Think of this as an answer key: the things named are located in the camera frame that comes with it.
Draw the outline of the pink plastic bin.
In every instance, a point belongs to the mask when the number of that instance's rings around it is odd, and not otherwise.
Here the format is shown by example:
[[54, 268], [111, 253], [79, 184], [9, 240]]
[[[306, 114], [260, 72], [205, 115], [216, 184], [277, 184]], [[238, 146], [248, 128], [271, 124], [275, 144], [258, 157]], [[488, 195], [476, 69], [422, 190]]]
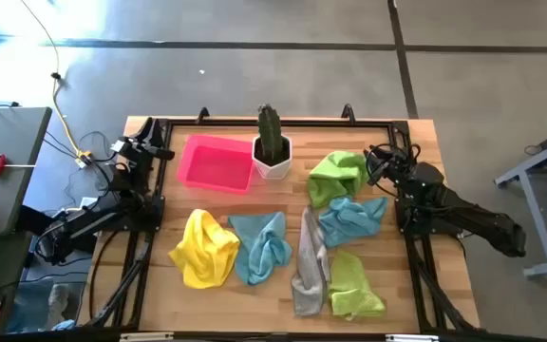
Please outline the pink plastic bin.
[[190, 187], [245, 194], [253, 175], [252, 144], [217, 136], [190, 135], [177, 179]]

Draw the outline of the black desk foot bar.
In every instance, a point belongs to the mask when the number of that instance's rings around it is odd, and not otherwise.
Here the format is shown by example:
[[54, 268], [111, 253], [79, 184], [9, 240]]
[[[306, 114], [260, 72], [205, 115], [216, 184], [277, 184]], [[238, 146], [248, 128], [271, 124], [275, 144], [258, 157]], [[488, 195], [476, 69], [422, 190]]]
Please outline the black desk foot bar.
[[53, 218], [31, 207], [22, 205], [14, 225], [14, 231], [18, 233], [29, 232], [35, 236], [41, 236], [48, 229], [61, 223], [62, 221], [59, 218]]

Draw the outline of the white faceted planter pot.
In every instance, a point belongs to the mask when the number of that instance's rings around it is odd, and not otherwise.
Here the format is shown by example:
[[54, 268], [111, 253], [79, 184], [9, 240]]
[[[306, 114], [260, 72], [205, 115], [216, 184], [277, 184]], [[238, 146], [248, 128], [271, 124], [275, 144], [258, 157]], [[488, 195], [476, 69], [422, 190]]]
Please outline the white faceted planter pot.
[[283, 153], [282, 161], [270, 166], [267, 163], [259, 160], [256, 157], [256, 152], [259, 149], [260, 138], [254, 137], [252, 141], [252, 160], [255, 169], [264, 180], [282, 180], [289, 172], [292, 166], [292, 139], [286, 135], [282, 135]]

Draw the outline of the silver edge bracket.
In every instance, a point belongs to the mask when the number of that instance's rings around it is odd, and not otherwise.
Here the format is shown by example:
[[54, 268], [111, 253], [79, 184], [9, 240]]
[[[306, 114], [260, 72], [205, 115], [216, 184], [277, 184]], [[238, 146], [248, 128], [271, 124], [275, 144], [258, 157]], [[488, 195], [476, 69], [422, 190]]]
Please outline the silver edge bracket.
[[387, 334], [386, 342], [440, 342], [438, 335], [428, 334]]
[[172, 332], [129, 332], [120, 335], [119, 342], [171, 342]]

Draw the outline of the green cactus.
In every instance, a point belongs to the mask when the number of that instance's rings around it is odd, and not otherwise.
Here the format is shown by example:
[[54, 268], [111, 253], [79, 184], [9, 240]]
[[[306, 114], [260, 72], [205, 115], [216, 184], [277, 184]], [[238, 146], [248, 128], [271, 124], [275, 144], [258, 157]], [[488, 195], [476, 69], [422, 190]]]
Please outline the green cactus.
[[277, 163], [283, 151], [281, 122], [277, 111], [270, 104], [263, 104], [259, 108], [258, 133], [261, 160], [267, 164]]

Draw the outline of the grey side desk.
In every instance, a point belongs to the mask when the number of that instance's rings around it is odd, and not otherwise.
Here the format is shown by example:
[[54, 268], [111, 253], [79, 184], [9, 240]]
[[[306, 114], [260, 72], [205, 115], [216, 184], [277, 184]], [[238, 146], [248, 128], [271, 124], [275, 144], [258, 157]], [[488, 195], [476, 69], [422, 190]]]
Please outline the grey side desk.
[[[49, 107], [0, 108], [0, 154], [11, 164], [36, 164], [52, 114]], [[32, 168], [7, 168], [0, 176], [0, 235], [14, 230]]]

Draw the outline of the blue microfiber towel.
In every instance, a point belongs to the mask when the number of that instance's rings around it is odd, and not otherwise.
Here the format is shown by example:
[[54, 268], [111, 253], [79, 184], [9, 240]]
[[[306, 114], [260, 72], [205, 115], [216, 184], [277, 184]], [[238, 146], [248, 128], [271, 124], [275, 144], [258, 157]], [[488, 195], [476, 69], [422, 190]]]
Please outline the blue microfiber towel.
[[286, 240], [286, 217], [282, 212], [229, 216], [228, 223], [240, 240], [236, 272], [249, 286], [267, 280], [276, 267], [287, 266], [292, 247]]
[[357, 238], [377, 235], [386, 208], [386, 197], [365, 202], [347, 196], [332, 199], [329, 208], [318, 218], [326, 246], [336, 247]]

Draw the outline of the green microfiber towel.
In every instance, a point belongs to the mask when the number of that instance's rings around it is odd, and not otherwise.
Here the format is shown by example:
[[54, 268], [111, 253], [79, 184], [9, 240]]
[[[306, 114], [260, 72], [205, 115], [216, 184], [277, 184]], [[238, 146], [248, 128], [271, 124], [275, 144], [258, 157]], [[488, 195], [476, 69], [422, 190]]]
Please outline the green microfiber towel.
[[348, 151], [330, 152], [309, 173], [307, 191], [311, 205], [321, 208], [335, 198], [354, 197], [367, 178], [364, 155]]
[[371, 290], [360, 258], [343, 250], [336, 251], [330, 266], [328, 296], [332, 313], [347, 321], [382, 316], [387, 310]]

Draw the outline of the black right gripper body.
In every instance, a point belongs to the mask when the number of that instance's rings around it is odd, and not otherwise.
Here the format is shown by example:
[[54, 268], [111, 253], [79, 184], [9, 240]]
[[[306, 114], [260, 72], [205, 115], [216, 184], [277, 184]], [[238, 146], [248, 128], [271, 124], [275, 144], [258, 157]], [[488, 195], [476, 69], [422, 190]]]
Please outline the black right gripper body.
[[381, 160], [379, 165], [380, 178], [390, 180], [396, 185], [407, 185], [411, 181], [411, 173], [419, 156], [419, 153], [414, 153], [414, 148], [419, 149], [419, 146], [379, 146], [378, 158]]

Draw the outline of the black aluminium table frame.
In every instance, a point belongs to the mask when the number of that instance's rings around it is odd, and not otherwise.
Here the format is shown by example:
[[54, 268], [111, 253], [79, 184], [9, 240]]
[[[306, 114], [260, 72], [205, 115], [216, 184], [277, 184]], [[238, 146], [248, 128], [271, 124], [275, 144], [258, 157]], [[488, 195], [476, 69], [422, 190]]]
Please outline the black aluminium table frame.
[[[386, 209], [382, 232], [341, 246], [362, 261], [373, 291], [385, 302], [387, 310], [379, 317], [347, 321], [331, 314], [328, 302], [321, 314], [298, 317], [293, 314], [291, 278], [295, 272], [298, 239], [303, 209], [309, 203], [306, 180], [310, 171], [331, 151], [362, 153], [370, 144], [387, 143], [389, 128], [398, 133], [405, 124], [411, 138], [422, 147], [421, 160], [436, 165], [442, 172], [442, 158], [431, 120], [366, 120], [350, 125], [343, 119], [290, 119], [282, 131], [292, 139], [292, 165], [283, 180], [263, 180], [254, 172], [249, 191], [244, 194], [188, 187], [178, 182], [182, 151], [192, 135], [220, 136], [251, 143], [257, 134], [249, 119], [237, 119], [242, 126], [212, 126], [234, 119], [205, 119], [173, 123], [170, 149], [176, 157], [166, 164], [162, 194], [165, 197], [163, 222], [154, 239], [139, 331], [248, 332], [260, 335], [282, 333], [418, 333], [419, 324], [412, 291], [406, 244], [396, 228], [393, 203]], [[222, 227], [228, 214], [285, 213], [287, 241], [293, 249], [292, 262], [276, 267], [272, 276], [256, 286], [244, 285], [233, 270], [218, 288], [195, 290], [182, 282], [181, 273], [167, 255], [182, 238], [186, 220], [194, 209], [205, 209]], [[89, 291], [94, 289], [92, 310], [96, 314], [120, 283], [130, 234], [119, 232], [105, 248], [95, 281], [88, 281], [80, 314], [87, 322]], [[454, 306], [472, 325], [480, 321], [460, 243], [451, 237], [431, 238], [438, 281]]]

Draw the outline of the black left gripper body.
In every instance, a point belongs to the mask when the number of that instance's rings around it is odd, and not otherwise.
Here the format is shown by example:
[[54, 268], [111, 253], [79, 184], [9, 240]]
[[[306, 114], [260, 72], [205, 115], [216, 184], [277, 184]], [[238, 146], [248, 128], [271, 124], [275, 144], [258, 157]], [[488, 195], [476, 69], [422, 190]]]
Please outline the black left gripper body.
[[157, 148], [158, 144], [151, 140], [143, 141], [128, 137], [119, 137], [111, 144], [113, 152], [124, 157], [128, 163], [135, 166], [151, 166]]

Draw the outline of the grey microfiber towel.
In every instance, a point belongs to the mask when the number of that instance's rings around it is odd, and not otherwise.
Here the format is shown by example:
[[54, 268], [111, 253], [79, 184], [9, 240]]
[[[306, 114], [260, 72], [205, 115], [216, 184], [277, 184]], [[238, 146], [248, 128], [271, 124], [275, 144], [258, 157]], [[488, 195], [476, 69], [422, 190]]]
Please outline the grey microfiber towel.
[[308, 205], [301, 217], [296, 272], [291, 280], [294, 314], [320, 314], [328, 295], [329, 283], [330, 264], [324, 234], [315, 210]]

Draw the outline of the yellow microfiber towel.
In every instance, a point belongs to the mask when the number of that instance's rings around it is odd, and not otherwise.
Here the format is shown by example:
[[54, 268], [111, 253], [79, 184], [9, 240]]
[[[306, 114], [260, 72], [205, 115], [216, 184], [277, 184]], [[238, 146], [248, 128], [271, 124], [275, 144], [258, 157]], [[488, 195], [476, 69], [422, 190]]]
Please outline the yellow microfiber towel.
[[195, 209], [181, 241], [168, 256], [181, 272], [184, 285], [201, 290], [224, 284], [239, 247], [240, 239], [234, 233], [223, 229], [209, 212]]

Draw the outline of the person's leg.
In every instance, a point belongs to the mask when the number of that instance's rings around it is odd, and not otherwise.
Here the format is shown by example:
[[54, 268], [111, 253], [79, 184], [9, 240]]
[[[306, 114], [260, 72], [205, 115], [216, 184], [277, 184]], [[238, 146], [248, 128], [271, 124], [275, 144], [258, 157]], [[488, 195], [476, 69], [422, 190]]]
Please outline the person's leg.
[[19, 286], [5, 333], [37, 333], [74, 328], [85, 283], [52, 279]]

